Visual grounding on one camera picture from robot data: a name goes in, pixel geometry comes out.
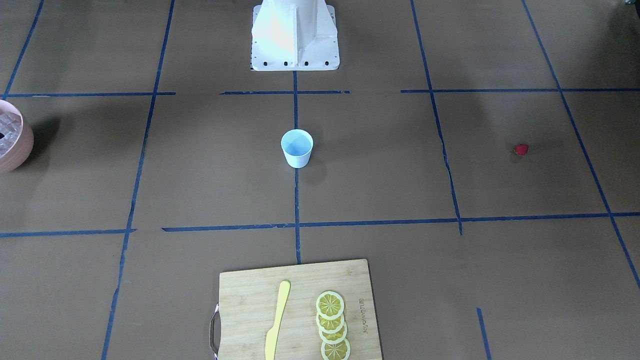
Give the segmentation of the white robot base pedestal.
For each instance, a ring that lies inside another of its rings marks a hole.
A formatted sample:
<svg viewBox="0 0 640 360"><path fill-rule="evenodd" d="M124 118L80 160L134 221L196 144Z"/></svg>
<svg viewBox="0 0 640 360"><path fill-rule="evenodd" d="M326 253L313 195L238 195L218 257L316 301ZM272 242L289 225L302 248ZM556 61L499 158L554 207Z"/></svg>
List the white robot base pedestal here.
<svg viewBox="0 0 640 360"><path fill-rule="evenodd" d="M263 0L253 7L250 69L334 71L340 66L336 10L324 0Z"/></svg>

